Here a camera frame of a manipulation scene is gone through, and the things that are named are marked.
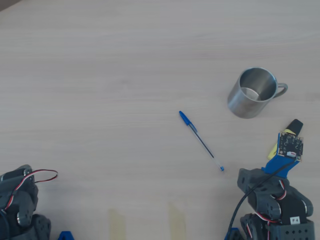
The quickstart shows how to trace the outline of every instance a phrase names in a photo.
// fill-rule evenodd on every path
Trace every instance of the blue plastic part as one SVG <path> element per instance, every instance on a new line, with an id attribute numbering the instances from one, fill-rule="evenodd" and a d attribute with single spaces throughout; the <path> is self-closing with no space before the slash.
<path id="1" fill-rule="evenodd" d="M 230 234 L 232 234 L 232 232 L 234 232 L 234 231 L 239 231 L 239 228 L 237 228 L 237 227 L 233 227 L 233 228 L 231 228 L 231 232 L 230 232 Z M 227 235 L 225 235 L 224 240 L 227 240 L 227 237 L 228 237 L 228 233 L 227 233 Z"/>
<path id="2" fill-rule="evenodd" d="M 278 145 L 279 145 L 279 140 L 280 140 L 280 133 L 278 135 Z M 279 156 L 278 155 L 279 148 L 276 150 L 275 156 L 266 164 L 265 167 L 262 167 L 262 171 L 266 174 L 272 174 L 275 171 L 277 171 L 279 168 L 282 166 L 291 163 L 293 160 L 291 158 L 285 157 L 285 156 Z M 299 161 L 295 161 L 292 165 L 286 167 L 282 171 L 278 172 L 276 176 L 280 178 L 287 178 L 288 172 L 299 163 Z"/>
<path id="3" fill-rule="evenodd" d="M 179 111 L 179 114 L 181 116 L 181 118 L 183 119 L 184 123 L 188 126 L 188 125 L 191 125 L 191 127 L 195 130 L 195 132 L 197 133 L 197 129 L 196 127 L 192 124 L 192 122 L 187 118 L 187 116 L 182 112 L 182 111 Z"/>
<path id="4" fill-rule="evenodd" d="M 62 231 L 58 240 L 75 240 L 70 231 Z"/>

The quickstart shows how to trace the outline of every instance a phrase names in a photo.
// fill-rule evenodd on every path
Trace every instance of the metal cup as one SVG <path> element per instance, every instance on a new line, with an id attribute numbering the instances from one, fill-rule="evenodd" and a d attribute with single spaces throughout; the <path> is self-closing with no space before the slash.
<path id="1" fill-rule="evenodd" d="M 271 99 L 283 95 L 288 85 L 278 83 L 271 72 L 262 67 L 245 70 L 228 96 L 228 107 L 243 119 L 257 116 Z"/>

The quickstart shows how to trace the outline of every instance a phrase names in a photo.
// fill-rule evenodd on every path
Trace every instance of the ballpoint pen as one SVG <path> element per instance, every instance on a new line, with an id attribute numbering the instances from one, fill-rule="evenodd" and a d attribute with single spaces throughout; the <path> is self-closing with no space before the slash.
<path id="1" fill-rule="evenodd" d="M 193 131 L 197 139 L 200 141 L 200 143 L 204 146 L 204 149 L 208 152 L 210 157 L 213 159 L 214 163 L 220 168 L 221 171 L 224 171 L 225 168 L 221 165 L 221 163 L 214 157 L 210 149 L 207 147 L 205 142 L 201 139 L 198 130 L 195 128 L 195 126 L 192 124 L 192 122 L 187 118 L 186 115 L 182 111 L 179 111 L 181 118 L 185 122 L 185 124 Z"/>

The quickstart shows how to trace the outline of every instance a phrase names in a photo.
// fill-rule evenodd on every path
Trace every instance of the masking tape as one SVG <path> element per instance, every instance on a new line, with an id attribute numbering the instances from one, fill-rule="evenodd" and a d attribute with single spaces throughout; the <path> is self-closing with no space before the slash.
<path id="1" fill-rule="evenodd" d="M 115 209 L 108 210 L 109 236 L 110 240 L 126 240 L 125 216 L 119 214 Z"/>
<path id="2" fill-rule="evenodd" d="M 185 214 L 172 203 L 168 206 L 171 240 L 186 240 L 187 227 Z"/>

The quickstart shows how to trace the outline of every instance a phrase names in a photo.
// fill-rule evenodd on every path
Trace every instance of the black cable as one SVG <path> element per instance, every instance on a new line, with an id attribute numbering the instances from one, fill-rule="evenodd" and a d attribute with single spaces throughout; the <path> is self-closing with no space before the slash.
<path id="1" fill-rule="evenodd" d="M 3 217 L 3 220 L 5 222 L 5 227 L 6 227 L 6 231 L 7 231 L 7 239 L 11 240 L 11 237 L 10 237 L 10 226 L 9 226 L 9 222 L 8 222 L 7 216 L 2 210 L 0 210 L 0 214 Z"/>
<path id="2" fill-rule="evenodd" d="M 296 162 L 296 160 L 292 161 L 292 162 L 289 162 L 285 165 L 283 165 L 282 167 L 280 167 L 278 170 L 274 171 L 272 174 L 270 174 L 269 176 L 267 176 L 266 178 L 264 178 L 262 181 L 258 182 L 257 184 L 255 184 L 242 198 L 241 200 L 239 201 L 238 205 L 236 206 L 234 212 L 233 212 L 233 215 L 232 215 L 232 218 L 230 220 L 230 224 L 229 224 L 229 228 L 228 228 L 228 232 L 227 232 L 227 240 L 231 240 L 231 228 L 232 228 L 232 225 L 234 224 L 234 221 L 235 221 L 235 218 L 236 218 L 236 215 L 237 215 L 237 212 L 241 206 L 241 204 L 244 202 L 244 200 L 258 187 L 260 186 L 261 184 L 265 183 L 266 181 L 268 181 L 270 178 L 272 178 L 274 175 L 278 174 L 279 172 L 281 172 L 283 169 L 289 167 L 290 165 L 294 164 Z"/>

